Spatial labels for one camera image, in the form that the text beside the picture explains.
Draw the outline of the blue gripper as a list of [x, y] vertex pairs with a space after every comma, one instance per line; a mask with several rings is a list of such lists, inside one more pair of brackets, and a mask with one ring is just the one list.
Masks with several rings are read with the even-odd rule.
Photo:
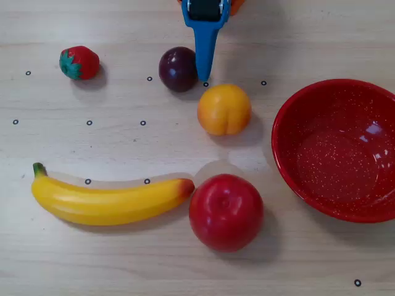
[[196, 69], [201, 81], [210, 77], [219, 30], [228, 21], [230, 0], [187, 0], [181, 2], [185, 23], [193, 28]]

